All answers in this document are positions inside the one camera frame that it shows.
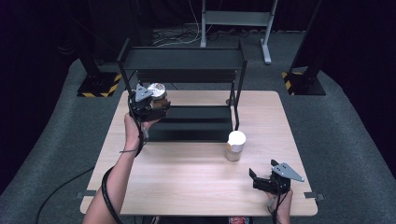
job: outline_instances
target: wooden table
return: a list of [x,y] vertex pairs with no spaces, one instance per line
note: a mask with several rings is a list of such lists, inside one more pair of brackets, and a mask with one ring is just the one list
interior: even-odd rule
[[[123,116],[127,91],[111,122],[87,190],[98,190],[124,144]],[[228,91],[169,91],[172,105],[224,105]],[[270,216],[267,196],[252,187],[251,168],[259,177],[271,174],[271,159],[286,162],[305,182],[291,181],[292,216],[313,216],[318,208],[283,106],[274,91],[242,91],[238,106],[247,142],[240,161],[228,161],[225,143],[149,142],[134,161],[124,215],[156,216]],[[92,196],[85,196],[85,213]]]

